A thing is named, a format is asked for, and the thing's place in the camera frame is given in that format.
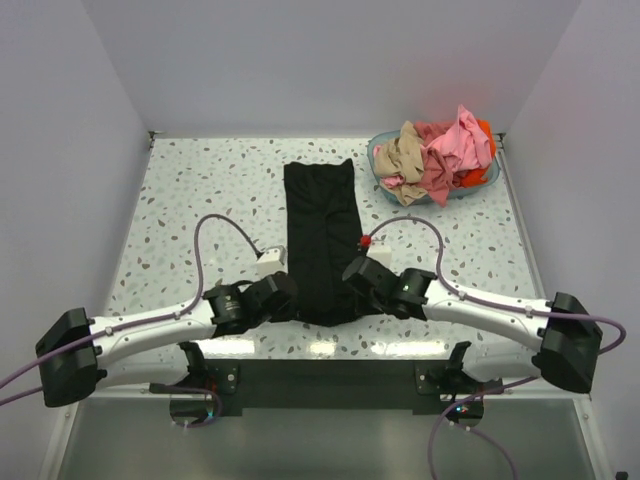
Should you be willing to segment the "black t-shirt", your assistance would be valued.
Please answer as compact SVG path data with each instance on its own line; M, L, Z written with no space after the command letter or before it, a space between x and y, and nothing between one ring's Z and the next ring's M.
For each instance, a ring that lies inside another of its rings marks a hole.
M302 322L335 327L366 314L342 280L360 254L363 230L353 161L284 166L288 273L298 288Z

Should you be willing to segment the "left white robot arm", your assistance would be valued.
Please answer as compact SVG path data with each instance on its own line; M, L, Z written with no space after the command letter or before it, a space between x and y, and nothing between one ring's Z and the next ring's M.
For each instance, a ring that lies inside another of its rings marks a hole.
M115 386L159 384L200 390L207 368L199 342L287 321L297 296L284 272L220 285L191 303L123 317L65 312L36 344L44 403L63 407Z

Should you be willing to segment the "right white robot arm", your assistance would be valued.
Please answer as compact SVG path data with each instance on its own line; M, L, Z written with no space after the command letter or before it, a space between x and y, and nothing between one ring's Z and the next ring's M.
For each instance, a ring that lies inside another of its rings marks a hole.
M547 301L491 294L450 284L438 271L408 268L396 275L368 256L356 258L343 280L398 319L459 324L499 336L494 343L454 349L445 379L456 392L524 377L578 394L592 389L603 333L572 295L557 293Z

